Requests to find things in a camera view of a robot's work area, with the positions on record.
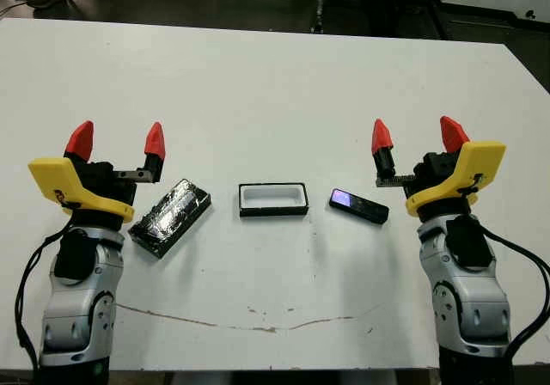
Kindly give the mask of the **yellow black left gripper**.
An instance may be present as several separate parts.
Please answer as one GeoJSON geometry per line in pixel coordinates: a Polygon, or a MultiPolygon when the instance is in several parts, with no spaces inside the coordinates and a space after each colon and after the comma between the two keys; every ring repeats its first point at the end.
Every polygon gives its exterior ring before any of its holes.
{"type": "Polygon", "coordinates": [[[71,134],[64,157],[38,158],[28,164],[43,196],[71,215],[76,226],[119,230],[133,220],[139,183],[157,183],[166,156],[160,122],[147,135],[145,163],[134,171],[118,171],[110,162],[88,162],[94,123],[86,120],[71,134]]]}

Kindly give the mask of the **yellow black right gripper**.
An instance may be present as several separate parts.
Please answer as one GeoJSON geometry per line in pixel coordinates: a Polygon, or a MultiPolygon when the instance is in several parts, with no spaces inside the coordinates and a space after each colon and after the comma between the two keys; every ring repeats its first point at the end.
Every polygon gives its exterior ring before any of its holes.
{"type": "Polygon", "coordinates": [[[427,222],[434,217],[468,214],[477,193],[493,182],[506,147],[499,142],[469,142],[460,123],[442,116],[440,127],[446,152],[429,152],[411,174],[395,172],[389,129],[376,119],[371,153],[378,187],[400,187],[407,212],[427,222]]]}

